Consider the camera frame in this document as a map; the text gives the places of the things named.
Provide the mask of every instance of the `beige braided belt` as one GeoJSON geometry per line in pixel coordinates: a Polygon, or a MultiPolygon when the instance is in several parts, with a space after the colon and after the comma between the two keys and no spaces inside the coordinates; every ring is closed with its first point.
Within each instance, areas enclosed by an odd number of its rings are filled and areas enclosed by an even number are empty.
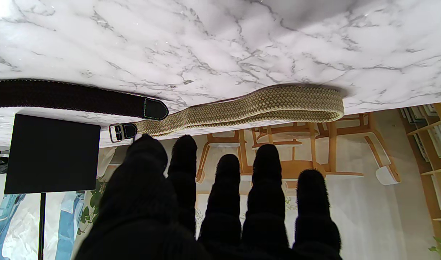
{"type": "Polygon", "coordinates": [[[311,84],[279,84],[234,99],[196,105],[161,121],[142,120],[109,126],[116,143],[138,134],[168,135],[190,128],[222,127],[265,120],[326,123],[344,115],[338,90],[311,84]]]}

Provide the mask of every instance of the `marble surface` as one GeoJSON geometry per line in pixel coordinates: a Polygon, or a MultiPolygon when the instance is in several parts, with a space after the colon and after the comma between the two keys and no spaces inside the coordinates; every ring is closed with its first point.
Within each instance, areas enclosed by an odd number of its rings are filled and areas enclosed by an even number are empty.
{"type": "MultiPolygon", "coordinates": [[[[441,0],[0,0],[6,78],[149,94],[170,112],[289,82],[342,87],[347,114],[441,102],[441,0]]],[[[4,108],[0,145],[20,111],[102,125],[101,146],[109,123],[136,120],[4,108]]]]}

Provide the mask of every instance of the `belt buckle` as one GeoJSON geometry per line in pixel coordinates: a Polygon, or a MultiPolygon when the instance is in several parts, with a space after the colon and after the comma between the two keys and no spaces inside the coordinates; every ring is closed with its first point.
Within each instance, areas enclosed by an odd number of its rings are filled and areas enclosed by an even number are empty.
{"type": "Polygon", "coordinates": [[[112,123],[108,127],[109,130],[109,137],[111,139],[112,143],[119,143],[122,140],[124,140],[124,127],[119,123],[112,123]]]}

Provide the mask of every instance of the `bookshelf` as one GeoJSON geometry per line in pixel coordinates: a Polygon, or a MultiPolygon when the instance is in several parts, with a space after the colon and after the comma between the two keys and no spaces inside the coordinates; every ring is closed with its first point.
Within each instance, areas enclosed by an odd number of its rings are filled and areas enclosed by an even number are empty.
{"type": "Polygon", "coordinates": [[[418,169],[434,235],[441,239],[441,103],[399,109],[418,169]]]}

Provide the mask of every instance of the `black panel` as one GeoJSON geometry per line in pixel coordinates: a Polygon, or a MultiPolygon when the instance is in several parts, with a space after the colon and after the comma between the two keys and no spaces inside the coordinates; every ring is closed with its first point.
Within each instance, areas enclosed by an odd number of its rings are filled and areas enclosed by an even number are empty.
{"type": "Polygon", "coordinates": [[[94,190],[100,126],[15,115],[5,194],[94,190]]]}

